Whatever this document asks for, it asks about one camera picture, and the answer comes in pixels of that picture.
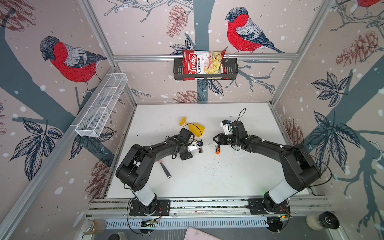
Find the white battery cover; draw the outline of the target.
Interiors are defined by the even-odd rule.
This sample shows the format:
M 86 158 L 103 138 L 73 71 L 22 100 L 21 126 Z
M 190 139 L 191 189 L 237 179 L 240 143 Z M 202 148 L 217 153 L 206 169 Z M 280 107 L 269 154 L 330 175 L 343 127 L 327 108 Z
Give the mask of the white battery cover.
M 217 148 L 217 145 L 214 143 L 209 143 L 209 147 L 215 150 Z

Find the grey white remote control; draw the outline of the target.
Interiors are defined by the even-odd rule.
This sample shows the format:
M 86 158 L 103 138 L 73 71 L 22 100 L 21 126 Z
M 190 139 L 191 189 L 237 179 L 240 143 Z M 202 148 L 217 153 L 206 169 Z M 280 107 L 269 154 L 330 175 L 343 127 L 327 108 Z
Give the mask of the grey white remote control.
M 202 149 L 202 147 L 200 147 L 199 145 L 188 146 L 188 151 L 189 151 L 193 156 L 196 156 L 196 155 L 199 155 L 199 154 L 202 154 L 202 153 L 203 153 L 203 149 Z

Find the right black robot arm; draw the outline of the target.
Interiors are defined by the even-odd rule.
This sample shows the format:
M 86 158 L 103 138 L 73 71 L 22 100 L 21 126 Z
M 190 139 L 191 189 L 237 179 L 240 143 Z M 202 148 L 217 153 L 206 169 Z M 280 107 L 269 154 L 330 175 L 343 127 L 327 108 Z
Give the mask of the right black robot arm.
M 260 154 L 281 164 L 284 179 L 264 194 L 263 205 L 266 212 L 277 212 L 288 198 L 321 178 L 321 171 L 314 158 L 302 144 L 280 145 L 255 135 L 248 135 L 241 121 L 224 120 L 220 126 L 224 133 L 213 138 L 218 147 L 231 146 L 235 150 Z

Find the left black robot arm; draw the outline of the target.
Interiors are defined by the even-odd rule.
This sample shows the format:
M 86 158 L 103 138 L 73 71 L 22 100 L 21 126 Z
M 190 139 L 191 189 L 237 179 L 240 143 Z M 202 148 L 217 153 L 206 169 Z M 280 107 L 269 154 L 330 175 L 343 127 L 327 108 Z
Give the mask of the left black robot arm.
M 166 213 L 165 203 L 158 200 L 157 195 L 148 185 L 153 166 L 165 157 L 188 160 L 193 157 L 193 151 L 203 146 L 202 140 L 196 140 L 195 135 L 182 128 L 177 135 L 167 136 L 161 143 L 152 146 L 133 145 L 118 166 L 115 176 L 129 187 L 135 198 L 131 204 L 131 216 L 151 216 L 156 212 Z

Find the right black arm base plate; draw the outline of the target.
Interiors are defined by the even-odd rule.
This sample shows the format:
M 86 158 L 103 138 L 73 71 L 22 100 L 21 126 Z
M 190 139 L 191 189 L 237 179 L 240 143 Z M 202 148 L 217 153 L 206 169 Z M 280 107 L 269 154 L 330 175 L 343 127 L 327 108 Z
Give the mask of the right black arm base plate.
M 250 210 L 251 215 L 291 215 L 288 199 L 280 204 L 276 204 L 273 200 L 265 200 L 264 198 L 247 199 L 247 202 L 247 209 Z

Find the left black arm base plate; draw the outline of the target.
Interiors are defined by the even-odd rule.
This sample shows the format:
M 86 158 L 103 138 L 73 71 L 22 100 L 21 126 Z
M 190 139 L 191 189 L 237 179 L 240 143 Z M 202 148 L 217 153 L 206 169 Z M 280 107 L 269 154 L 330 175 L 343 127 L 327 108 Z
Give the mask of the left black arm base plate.
M 130 217 L 144 216 L 168 216 L 170 214 L 171 201 L 154 199 L 149 206 L 143 205 L 138 199 L 133 199 L 128 207 Z

